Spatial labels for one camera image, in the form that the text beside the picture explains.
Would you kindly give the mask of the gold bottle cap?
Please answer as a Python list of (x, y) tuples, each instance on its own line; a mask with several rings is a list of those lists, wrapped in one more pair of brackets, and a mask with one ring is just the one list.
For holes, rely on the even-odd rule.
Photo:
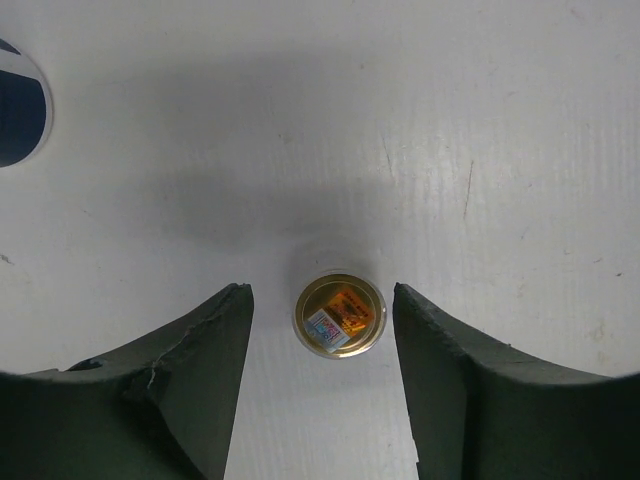
[(368, 277), (331, 269), (305, 279), (294, 295), (292, 326), (299, 341), (323, 358), (354, 357), (378, 343), (387, 306)]

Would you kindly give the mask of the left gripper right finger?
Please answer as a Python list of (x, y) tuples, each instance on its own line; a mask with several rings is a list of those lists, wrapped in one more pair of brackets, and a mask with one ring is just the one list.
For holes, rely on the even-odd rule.
[(635, 479), (639, 377), (532, 355), (406, 284), (393, 327), (422, 479)]

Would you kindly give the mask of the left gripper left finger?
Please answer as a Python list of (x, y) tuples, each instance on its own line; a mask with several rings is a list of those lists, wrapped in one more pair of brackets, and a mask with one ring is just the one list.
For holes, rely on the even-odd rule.
[(68, 370), (1, 376), (5, 479), (221, 479), (254, 313), (247, 284)]

